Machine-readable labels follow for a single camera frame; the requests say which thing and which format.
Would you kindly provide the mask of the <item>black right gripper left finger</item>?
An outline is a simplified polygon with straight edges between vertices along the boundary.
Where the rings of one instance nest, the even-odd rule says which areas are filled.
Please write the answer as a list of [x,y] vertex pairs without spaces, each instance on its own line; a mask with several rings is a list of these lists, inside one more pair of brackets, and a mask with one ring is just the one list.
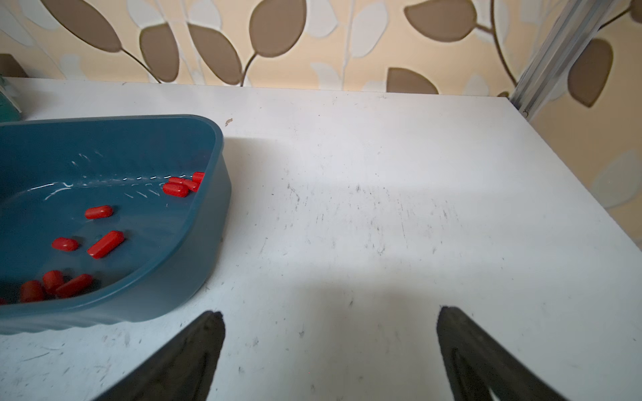
[[205,400],[226,326],[221,312],[201,314],[98,400]]

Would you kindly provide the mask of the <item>teal plastic storage box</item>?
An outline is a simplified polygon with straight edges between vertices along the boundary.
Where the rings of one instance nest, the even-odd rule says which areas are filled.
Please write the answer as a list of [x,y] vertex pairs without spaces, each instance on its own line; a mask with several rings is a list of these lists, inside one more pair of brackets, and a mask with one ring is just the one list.
[[[24,121],[1,127],[1,332],[144,322],[187,302],[210,277],[232,184],[214,122],[195,115]],[[170,177],[204,172],[198,192],[163,192]],[[91,207],[111,217],[88,220]],[[125,241],[101,259],[105,234]],[[53,249],[73,238],[73,252]],[[46,272],[94,281],[76,296],[21,303]]]

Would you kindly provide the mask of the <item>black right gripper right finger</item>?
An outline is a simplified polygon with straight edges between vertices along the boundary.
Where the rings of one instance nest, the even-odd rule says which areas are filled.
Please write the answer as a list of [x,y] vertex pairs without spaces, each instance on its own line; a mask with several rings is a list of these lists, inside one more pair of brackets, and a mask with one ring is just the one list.
[[458,307],[442,307],[436,324],[456,400],[563,400]]

